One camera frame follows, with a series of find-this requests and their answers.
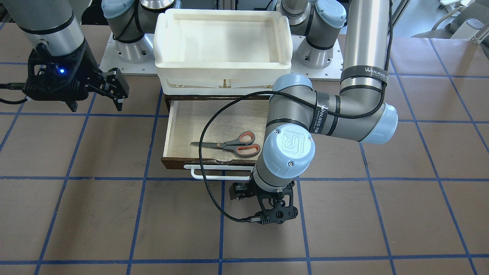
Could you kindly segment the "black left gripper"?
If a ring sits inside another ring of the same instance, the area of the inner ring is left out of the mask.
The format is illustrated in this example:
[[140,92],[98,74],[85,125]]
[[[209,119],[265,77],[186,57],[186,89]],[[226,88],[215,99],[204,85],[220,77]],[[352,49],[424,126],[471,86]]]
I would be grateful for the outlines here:
[[295,181],[291,181],[279,192],[268,192],[258,187],[254,181],[249,183],[232,183],[229,188],[230,199],[257,197],[261,211],[245,219],[246,222],[260,224],[282,224],[287,220],[298,216],[298,209],[293,205],[293,187]]

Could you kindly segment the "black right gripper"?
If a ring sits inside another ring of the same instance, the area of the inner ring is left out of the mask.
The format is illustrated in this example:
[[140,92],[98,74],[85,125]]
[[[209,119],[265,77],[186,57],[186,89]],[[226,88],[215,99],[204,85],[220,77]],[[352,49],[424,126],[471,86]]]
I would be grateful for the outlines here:
[[100,92],[112,99],[117,111],[129,97],[130,86],[119,68],[102,72],[84,40],[74,52],[62,56],[49,53],[46,42],[39,42],[28,58],[28,78],[22,91],[37,101],[65,102],[71,111],[89,92]]

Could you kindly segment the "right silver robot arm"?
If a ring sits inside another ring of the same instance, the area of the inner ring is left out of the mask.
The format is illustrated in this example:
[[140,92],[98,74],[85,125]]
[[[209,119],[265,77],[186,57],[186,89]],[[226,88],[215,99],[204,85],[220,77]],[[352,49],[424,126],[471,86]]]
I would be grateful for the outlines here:
[[[100,70],[67,0],[4,0],[3,5],[32,44],[28,78],[23,83],[1,84],[19,89],[25,98],[2,99],[11,105],[26,101],[59,101],[72,112],[78,102],[95,92],[112,99],[118,111],[129,97],[129,84],[120,68]],[[153,34],[160,14],[181,8],[180,0],[103,0],[101,10],[112,30],[124,61],[139,63],[152,54],[146,40]]]

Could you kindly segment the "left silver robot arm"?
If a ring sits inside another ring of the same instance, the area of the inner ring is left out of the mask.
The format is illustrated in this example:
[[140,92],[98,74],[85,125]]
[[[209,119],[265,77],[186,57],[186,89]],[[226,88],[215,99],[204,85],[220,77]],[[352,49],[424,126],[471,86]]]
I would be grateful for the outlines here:
[[271,209],[235,218],[225,212],[209,190],[215,207],[239,223],[283,223],[296,217],[295,207],[283,203],[293,197],[293,180],[311,163],[316,151],[312,134],[383,144],[398,125],[396,109],[384,102],[393,39],[391,0],[351,0],[348,10],[337,0],[276,0],[274,10],[289,28],[306,37],[310,54],[328,52],[326,40],[349,24],[347,50],[339,95],[313,90],[301,74],[280,76],[270,92],[269,112],[261,154],[248,183],[233,185],[231,199],[256,196],[268,199]]

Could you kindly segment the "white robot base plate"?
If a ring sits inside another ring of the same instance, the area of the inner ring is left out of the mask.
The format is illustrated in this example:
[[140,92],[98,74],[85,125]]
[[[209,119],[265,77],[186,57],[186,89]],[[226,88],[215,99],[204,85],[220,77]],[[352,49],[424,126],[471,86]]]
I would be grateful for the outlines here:
[[[143,40],[134,45],[124,46],[121,42],[115,41],[110,35],[100,69],[117,67],[125,75],[142,76],[157,75],[154,54],[151,51],[153,45],[153,34],[146,34]],[[298,47],[305,41],[305,36],[292,36],[293,54],[291,73],[298,73],[307,76],[312,81],[339,81],[343,68],[343,55],[339,41],[336,40],[333,47],[333,57],[326,68],[312,69],[300,63],[298,60]]]

